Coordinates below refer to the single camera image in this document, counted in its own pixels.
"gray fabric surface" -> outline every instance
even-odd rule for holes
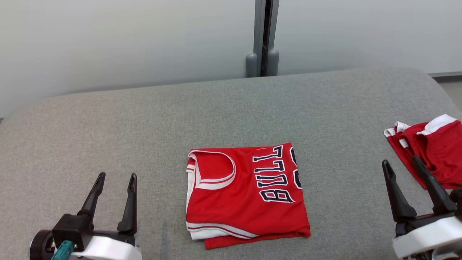
[[[0,124],[0,257],[27,259],[40,229],[77,213],[105,171],[94,223],[115,230],[137,173],[143,259],[396,259],[381,161],[419,214],[431,201],[383,130],[459,110],[428,75],[400,68],[213,81],[50,98]],[[185,226],[187,153],[292,142],[308,239],[205,250]]]

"white stripe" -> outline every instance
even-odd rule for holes
[[[396,126],[396,132],[404,132],[404,130],[408,129],[410,126],[403,123],[403,122],[396,122],[395,123],[395,126]]]
[[[383,134],[385,135],[385,137],[390,137],[390,136],[396,135],[396,132],[394,128],[388,128],[388,129],[385,129]]]
[[[423,136],[429,135],[431,133],[436,132],[438,129],[442,128],[443,126],[448,125],[456,120],[457,119],[450,117],[446,114],[441,115],[435,118],[434,120],[428,122],[428,124],[425,126],[425,130],[421,132],[417,132],[417,134],[423,135]]]
[[[247,238],[247,239],[249,237],[252,238],[252,237],[258,236],[258,235],[252,234],[250,232],[247,232],[245,230],[238,229],[238,228],[235,228],[235,227],[232,227],[232,226],[229,226],[229,225],[225,225],[225,224],[189,223],[189,222],[186,222],[186,225],[188,227],[189,232],[196,232],[196,231],[200,231],[200,230],[220,230],[220,231],[225,232],[228,235],[232,235],[232,236],[235,236],[235,237],[241,237],[241,238]]]
[[[195,181],[194,172],[188,172],[188,192],[186,193],[186,212],[188,212],[189,198],[191,198],[191,194],[193,193],[194,181]]]
[[[195,232],[190,232],[190,234],[193,240],[207,239],[207,238],[212,238],[212,237],[228,235],[227,233],[221,230],[198,230]]]
[[[400,139],[400,144],[403,148],[408,148],[409,144],[406,142],[405,139]]]

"chicago bulls jersey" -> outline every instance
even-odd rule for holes
[[[430,122],[412,126],[396,122],[384,132],[398,157],[414,178],[426,187],[412,163],[417,155],[446,189],[462,186],[462,125],[459,120],[442,115]]]
[[[187,173],[187,229],[207,249],[310,235],[290,143],[193,149]]]

